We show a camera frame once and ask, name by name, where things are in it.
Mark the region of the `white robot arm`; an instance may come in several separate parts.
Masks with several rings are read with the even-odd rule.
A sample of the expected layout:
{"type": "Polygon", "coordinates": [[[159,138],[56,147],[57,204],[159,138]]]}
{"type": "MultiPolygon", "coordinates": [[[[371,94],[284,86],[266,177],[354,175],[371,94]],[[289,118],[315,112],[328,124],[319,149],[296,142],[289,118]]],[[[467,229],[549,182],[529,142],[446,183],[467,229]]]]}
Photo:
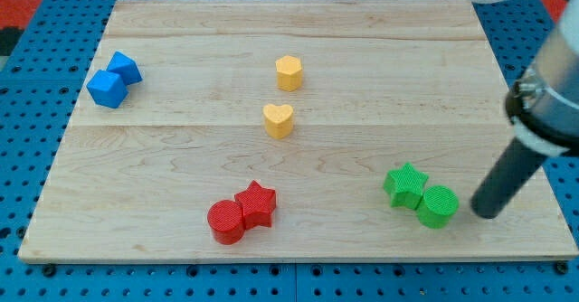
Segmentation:
{"type": "Polygon", "coordinates": [[[578,154],[578,0],[569,0],[511,86],[505,110],[515,135],[470,199],[471,210],[484,219],[497,217],[548,157],[578,154]]]}

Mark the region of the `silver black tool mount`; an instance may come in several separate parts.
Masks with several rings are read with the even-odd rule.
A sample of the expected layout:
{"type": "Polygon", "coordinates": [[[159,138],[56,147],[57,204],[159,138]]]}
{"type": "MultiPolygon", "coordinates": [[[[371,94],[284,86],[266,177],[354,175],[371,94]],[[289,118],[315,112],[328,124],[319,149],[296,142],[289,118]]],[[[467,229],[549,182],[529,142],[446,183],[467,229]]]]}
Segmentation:
{"type": "Polygon", "coordinates": [[[515,139],[543,156],[578,155],[578,45],[552,31],[506,102],[515,139]]]}

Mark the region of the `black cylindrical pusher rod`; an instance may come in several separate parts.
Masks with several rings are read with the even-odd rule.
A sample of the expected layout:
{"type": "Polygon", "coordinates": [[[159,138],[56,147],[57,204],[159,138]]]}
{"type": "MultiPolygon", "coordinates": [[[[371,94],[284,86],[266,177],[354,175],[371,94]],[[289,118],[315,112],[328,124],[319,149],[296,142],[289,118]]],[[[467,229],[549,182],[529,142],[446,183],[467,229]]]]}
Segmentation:
{"type": "Polygon", "coordinates": [[[545,160],[513,138],[471,197],[471,210],[483,219],[496,218],[545,160]]]}

